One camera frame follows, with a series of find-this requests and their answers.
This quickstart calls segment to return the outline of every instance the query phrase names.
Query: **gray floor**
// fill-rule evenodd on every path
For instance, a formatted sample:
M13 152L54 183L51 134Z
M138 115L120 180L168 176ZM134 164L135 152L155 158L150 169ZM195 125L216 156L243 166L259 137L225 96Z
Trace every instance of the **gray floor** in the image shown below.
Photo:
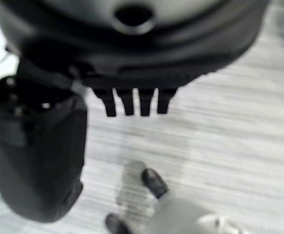
M14 64L8 58L0 72ZM58 223L41 225L0 200L0 234L106 233L109 212L141 231L154 200L130 175L143 163L177 195L237 219L252 233L284 234L284 0L270 7L256 45L181 89L168 116L123 117L117 100L119 117L106 118L99 100L91 93L87 100L85 189L77 204Z

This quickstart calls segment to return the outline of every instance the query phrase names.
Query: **black cylinder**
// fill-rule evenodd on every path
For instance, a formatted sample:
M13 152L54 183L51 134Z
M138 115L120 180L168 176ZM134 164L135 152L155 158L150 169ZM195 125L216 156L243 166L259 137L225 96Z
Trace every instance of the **black cylinder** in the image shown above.
M70 91L0 80L0 193L17 214L54 222L82 191L87 109Z

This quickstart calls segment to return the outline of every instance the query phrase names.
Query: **black shoe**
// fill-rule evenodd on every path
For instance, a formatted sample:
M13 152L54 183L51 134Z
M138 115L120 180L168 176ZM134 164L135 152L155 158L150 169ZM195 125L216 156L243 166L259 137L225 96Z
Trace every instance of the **black shoe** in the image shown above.
M169 188L161 176L153 169L145 169L142 172L143 184L157 198L161 198L169 192Z
M105 225L111 234L132 234L131 230L115 214L109 214L106 217Z

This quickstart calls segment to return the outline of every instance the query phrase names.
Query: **round hole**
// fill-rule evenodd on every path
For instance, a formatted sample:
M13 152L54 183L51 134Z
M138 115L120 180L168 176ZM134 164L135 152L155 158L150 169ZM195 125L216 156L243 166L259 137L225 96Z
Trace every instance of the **round hole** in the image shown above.
M123 6L115 12L114 28L124 34L141 35L154 27L153 12L146 6Z

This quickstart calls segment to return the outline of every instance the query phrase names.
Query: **black prong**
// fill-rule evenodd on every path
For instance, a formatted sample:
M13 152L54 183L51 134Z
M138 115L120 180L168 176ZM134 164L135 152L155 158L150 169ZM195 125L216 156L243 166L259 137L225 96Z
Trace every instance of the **black prong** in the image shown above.
M133 92L132 89L116 90L117 95L122 99L123 107L126 116L134 115Z
M106 115L108 117L115 117L116 114L116 105L112 89L94 89L94 94L103 101L106 109Z
M169 103L171 99L176 95L178 89L166 89L158 91L158 114L167 114L169 109Z
M139 89L141 116L150 116L154 89Z

